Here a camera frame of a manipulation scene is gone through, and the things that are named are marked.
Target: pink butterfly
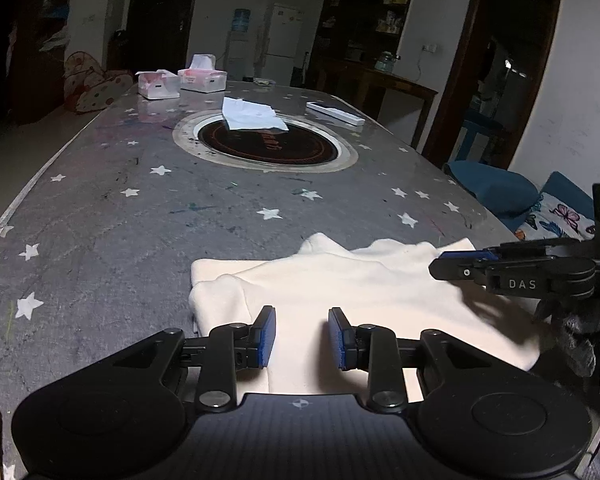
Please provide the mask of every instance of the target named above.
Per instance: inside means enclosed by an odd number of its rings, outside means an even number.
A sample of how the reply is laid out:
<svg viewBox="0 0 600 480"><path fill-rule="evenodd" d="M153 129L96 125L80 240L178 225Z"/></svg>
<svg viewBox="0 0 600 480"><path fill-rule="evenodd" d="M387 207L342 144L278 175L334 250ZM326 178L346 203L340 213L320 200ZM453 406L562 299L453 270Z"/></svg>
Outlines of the pink butterfly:
<svg viewBox="0 0 600 480"><path fill-rule="evenodd" d="M578 230L578 220L580 220L580 215L573 209L569 209L564 204L558 204L558 207L550 212L563 218L574 231Z"/></svg>

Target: white refrigerator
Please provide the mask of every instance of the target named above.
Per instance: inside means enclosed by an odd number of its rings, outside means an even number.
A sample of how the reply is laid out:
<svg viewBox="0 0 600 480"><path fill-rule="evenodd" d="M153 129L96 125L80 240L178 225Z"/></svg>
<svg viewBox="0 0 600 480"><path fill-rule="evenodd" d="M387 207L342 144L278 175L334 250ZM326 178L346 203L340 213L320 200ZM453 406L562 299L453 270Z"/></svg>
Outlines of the white refrigerator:
<svg viewBox="0 0 600 480"><path fill-rule="evenodd" d="M300 10L280 4L269 7L264 22L262 57L256 71L259 77L273 79L282 86L291 83L301 29Z"/></svg>

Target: round black cooktop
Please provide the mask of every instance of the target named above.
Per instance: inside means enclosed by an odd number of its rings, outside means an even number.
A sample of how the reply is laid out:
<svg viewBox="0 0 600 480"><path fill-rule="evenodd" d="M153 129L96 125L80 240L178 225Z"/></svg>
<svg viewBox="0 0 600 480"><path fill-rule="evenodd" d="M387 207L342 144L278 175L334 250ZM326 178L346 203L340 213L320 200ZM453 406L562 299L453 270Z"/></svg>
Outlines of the round black cooktop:
<svg viewBox="0 0 600 480"><path fill-rule="evenodd" d="M269 164L308 166L330 162L338 156L336 147L311 130L288 124L281 130L229 130L225 121L203 126L198 139L227 155Z"/></svg>

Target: folded beige garment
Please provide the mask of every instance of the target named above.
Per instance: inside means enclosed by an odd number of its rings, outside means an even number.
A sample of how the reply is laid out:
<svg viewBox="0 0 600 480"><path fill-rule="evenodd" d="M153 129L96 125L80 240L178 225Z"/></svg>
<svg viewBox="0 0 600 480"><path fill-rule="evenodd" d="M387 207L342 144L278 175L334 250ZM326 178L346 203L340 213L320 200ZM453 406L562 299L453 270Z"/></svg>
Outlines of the folded beige garment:
<svg viewBox="0 0 600 480"><path fill-rule="evenodd" d="M528 370L539 355L542 327L525 310L473 283L459 288L429 275L442 251L473 249L469 240L436 249L385 239L347 251L318 233L288 258L193 262L189 303L203 336L218 325L252 323L265 304L276 308L269 367L238 374L239 399L246 392L363 396L366 372L333 364L327 327L333 306L352 325L373 323L414 339L437 328ZM404 376L410 401L422 400L414 370Z"/></svg>

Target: crosshair logo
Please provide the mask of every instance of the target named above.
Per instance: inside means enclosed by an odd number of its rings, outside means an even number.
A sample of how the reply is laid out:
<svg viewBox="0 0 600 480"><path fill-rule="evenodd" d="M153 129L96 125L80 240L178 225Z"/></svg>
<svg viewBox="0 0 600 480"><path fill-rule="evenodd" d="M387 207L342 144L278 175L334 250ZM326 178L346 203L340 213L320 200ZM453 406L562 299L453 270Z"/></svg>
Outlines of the crosshair logo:
<svg viewBox="0 0 600 480"><path fill-rule="evenodd" d="M306 408L309 404L311 404L308 400L306 399L296 399L292 402L292 404L298 409L298 410L302 410L303 408Z"/></svg>

